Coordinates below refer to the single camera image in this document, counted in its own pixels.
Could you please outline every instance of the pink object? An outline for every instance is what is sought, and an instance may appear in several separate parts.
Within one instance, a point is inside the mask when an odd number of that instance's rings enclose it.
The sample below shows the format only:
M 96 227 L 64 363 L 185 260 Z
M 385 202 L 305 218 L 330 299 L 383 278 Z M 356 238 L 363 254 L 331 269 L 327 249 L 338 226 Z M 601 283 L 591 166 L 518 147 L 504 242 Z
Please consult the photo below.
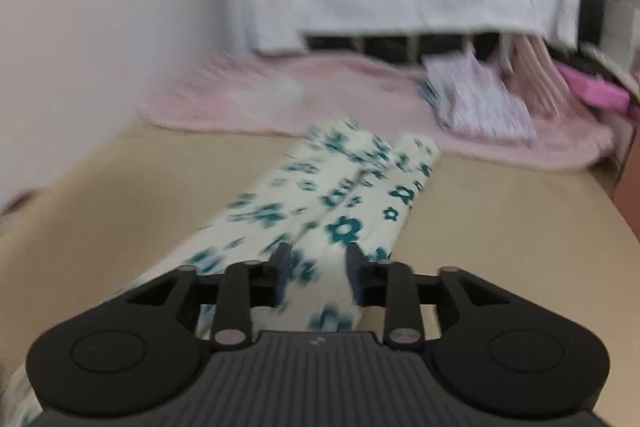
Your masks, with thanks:
M 630 97 L 626 89 L 607 82 L 601 76 L 582 73 L 562 62 L 554 61 L 554 64 L 571 92 L 586 105 L 620 112 L 628 109 Z
M 424 70 L 402 71 L 345 53 L 271 60 L 216 57 L 151 99 L 139 117 L 168 128 L 302 136 L 315 121 L 348 114 L 388 140 L 402 133 L 428 134 L 449 153 L 548 170 L 583 168 L 609 153 L 612 132 L 571 95 L 544 42 L 527 37 L 514 42 L 518 54 L 509 86 L 532 116 L 538 139 L 531 142 L 474 142 L 455 136 L 440 127 L 416 93 L 415 79 L 424 77 Z M 285 94 L 296 86 L 296 92 L 284 103 L 265 107 L 260 97 L 270 86 Z

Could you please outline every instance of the black object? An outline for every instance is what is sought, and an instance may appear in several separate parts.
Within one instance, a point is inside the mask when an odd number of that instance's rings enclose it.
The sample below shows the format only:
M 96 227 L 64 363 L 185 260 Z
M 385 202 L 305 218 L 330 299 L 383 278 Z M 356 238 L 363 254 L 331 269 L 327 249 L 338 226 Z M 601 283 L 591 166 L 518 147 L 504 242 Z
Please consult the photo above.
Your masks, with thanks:
M 277 306 L 290 261 L 199 277 L 180 267 L 43 334 L 27 374 L 35 426 L 602 426 L 591 409 L 609 357 L 593 333 L 458 268 L 414 275 L 368 261 L 346 269 L 361 306 L 386 307 L 372 333 L 265 331 L 249 309 Z M 193 331 L 217 303 L 209 342 Z M 426 341 L 420 304 L 442 336 Z
M 599 63 L 595 58 L 584 54 L 580 50 L 558 50 L 552 46 L 547 46 L 546 48 L 548 49 L 551 58 L 558 60 L 567 66 L 571 66 L 574 70 L 592 74 L 593 76 L 599 74 L 608 82 L 621 85 L 620 81 L 613 73 L 607 70 L 607 68 Z
M 481 62 L 486 62 L 491 54 L 497 49 L 499 43 L 500 35 L 498 33 L 483 33 L 476 35 L 474 38 L 476 58 Z
M 409 59 L 407 42 L 407 37 L 368 37 L 364 39 L 364 54 L 390 64 L 402 64 Z

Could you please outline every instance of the metal pin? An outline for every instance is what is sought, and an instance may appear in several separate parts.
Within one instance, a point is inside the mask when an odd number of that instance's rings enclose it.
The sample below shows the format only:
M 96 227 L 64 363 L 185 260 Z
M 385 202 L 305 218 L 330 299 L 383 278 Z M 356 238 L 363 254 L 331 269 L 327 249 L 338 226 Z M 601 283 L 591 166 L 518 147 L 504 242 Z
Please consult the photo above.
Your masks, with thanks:
M 396 344 L 415 344 L 422 337 L 414 328 L 396 328 L 389 333 L 389 338 Z
M 220 330 L 215 334 L 213 339 L 222 344 L 222 346 L 236 346 L 238 344 L 242 344 L 246 338 L 246 335 L 242 333 L 240 330 L 229 329 L 229 330 Z

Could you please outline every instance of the floral cloth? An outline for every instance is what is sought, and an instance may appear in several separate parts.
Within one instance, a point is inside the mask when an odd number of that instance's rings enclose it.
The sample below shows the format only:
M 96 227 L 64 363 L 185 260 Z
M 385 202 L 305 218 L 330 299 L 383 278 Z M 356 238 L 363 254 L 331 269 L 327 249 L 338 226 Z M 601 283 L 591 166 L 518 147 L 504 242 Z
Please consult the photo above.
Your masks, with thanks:
M 344 267 L 357 241 L 387 259 L 439 156 L 432 140 L 401 137 L 394 147 L 353 120 L 313 127 L 280 165 L 188 238 L 126 291 L 181 264 L 201 275 L 250 259 L 266 260 L 292 243 L 289 284 L 278 309 L 253 309 L 257 330 L 351 330 L 360 318 Z M 214 306 L 203 306 L 196 334 L 208 335 Z M 3 395 L 2 425 L 22 427 L 40 408 L 24 368 Z

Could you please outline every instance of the beige tabletop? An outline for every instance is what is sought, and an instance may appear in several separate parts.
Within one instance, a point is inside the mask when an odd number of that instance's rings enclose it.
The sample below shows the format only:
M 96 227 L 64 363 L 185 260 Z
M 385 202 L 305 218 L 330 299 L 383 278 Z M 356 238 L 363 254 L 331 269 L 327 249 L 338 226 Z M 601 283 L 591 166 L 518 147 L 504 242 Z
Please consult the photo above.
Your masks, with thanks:
M 291 144 L 132 124 L 44 189 L 0 236 L 4 381 L 39 333 L 151 266 Z M 611 358 L 596 412 L 640 425 L 640 245 L 588 172 L 445 156 L 393 256 L 420 273 L 460 266 L 593 330 Z M 361 327 L 381 323 L 369 310 Z

